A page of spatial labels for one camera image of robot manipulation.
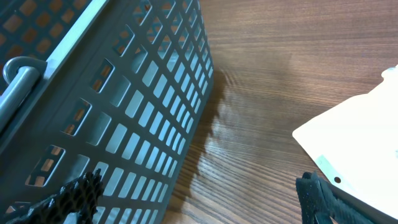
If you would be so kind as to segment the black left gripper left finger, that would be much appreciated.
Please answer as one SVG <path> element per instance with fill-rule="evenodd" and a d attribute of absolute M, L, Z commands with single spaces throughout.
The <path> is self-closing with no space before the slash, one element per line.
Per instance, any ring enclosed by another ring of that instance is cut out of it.
<path fill-rule="evenodd" d="M 8 213 L 6 223 L 93 223 L 103 192 L 101 169 L 96 169 L 65 184 L 48 198 Z"/>

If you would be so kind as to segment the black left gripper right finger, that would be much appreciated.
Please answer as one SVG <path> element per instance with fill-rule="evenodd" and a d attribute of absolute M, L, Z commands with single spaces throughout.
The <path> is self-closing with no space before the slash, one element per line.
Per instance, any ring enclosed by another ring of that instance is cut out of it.
<path fill-rule="evenodd" d="M 331 185 L 316 172 L 305 172 L 295 186 L 303 224 L 397 223 L 397 219 Z"/>

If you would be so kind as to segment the white snack pouch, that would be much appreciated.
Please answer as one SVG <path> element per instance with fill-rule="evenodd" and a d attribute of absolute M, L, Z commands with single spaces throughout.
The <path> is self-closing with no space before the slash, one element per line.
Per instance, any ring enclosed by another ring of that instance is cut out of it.
<path fill-rule="evenodd" d="M 397 67 L 292 135 L 335 187 L 397 218 Z"/>

